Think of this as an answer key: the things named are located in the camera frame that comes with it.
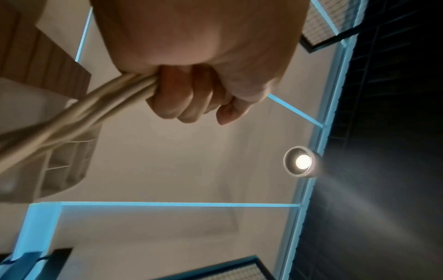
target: cylindrical light fixture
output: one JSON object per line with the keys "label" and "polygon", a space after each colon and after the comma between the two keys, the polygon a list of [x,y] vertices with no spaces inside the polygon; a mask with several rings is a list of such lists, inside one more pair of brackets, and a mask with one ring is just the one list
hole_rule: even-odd
{"label": "cylindrical light fixture", "polygon": [[303,146],[289,149],[283,157],[285,170],[295,177],[311,178],[318,174],[320,156]]}

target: grid panel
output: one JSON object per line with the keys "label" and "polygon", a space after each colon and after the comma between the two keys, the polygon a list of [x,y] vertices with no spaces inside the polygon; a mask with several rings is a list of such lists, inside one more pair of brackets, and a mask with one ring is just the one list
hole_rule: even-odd
{"label": "grid panel", "polygon": [[344,32],[353,27],[359,8],[364,9],[367,3],[368,0],[311,0],[303,35],[316,45]]}
{"label": "grid panel", "polygon": [[199,278],[198,280],[266,280],[266,277],[256,264],[251,264],[219,274]]}

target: beige rope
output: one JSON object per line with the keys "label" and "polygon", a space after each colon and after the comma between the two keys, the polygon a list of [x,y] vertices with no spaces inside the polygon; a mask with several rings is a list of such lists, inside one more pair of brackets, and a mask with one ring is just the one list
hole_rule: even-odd
{"label": "beige rope", "polygon": [[54,149],[133,104],[151,98],[156,75],[123,74],[89,93],[53,119],[0,134],[0,173]]}

